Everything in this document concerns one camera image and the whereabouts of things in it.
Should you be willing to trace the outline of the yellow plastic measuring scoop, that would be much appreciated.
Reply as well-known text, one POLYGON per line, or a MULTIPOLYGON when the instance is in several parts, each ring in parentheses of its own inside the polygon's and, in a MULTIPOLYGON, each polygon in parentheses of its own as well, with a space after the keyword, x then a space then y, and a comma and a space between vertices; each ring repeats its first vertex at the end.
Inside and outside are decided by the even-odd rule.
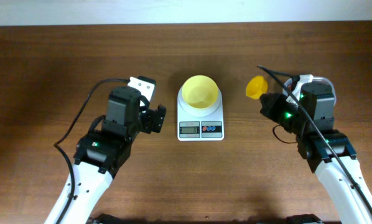
POLYGON ((246 87, 246 96, 258 100, 261 95, 266 94, 268 89, 268 83, 263 76, 255 76, 252 78, 246 87))

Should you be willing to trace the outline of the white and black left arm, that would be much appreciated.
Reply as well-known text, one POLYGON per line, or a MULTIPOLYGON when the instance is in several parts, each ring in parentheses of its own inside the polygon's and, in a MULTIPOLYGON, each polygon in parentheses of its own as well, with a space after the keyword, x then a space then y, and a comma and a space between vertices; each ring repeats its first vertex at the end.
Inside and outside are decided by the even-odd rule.
POLYGON ((76 145, 66 184, 46 223, 86 223, 131 154, 139 133, 161 131, 166 108, 152 110, 149 100, 133 87, 111 91, 105 115, 97 117, 76 145))

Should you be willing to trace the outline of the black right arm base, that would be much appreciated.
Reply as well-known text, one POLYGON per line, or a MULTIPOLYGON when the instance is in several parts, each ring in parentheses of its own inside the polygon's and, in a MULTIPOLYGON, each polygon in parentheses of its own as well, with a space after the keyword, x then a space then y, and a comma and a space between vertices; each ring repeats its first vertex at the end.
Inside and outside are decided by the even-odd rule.
POLYGON ((321 224, 322 221, 314 214, 293 215, 286 218, 286 224, 321 224))

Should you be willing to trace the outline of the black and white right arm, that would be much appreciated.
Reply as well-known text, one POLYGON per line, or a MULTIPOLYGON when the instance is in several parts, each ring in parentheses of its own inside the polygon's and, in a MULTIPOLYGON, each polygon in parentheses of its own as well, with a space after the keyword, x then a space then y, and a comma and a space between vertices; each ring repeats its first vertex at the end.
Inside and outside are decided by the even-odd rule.
POLYGON ((356 151, 347 136, 334 129, 332 87, 302 85, 297 103, 286 95, 260 96, 261 114, 295 134, 297 149, 331 198, 342 223, 372 223, 372 195, 356 151))

